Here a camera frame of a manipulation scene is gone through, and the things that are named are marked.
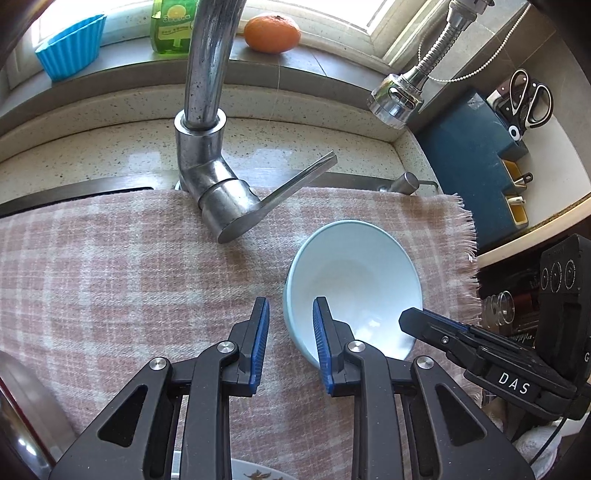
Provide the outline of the right white gloved hand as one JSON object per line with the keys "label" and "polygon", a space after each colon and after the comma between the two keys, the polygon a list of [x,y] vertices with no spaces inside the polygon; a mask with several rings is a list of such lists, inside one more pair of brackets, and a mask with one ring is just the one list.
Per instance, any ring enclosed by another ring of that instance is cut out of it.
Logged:
{"label": "right white gloved hand", "polygon": [[484,413],[510,440],[530,465],[536,479],[543,479],[554,466],[562,439],[558,421],[531,426],[526,413],[497,397],[483,406]]}

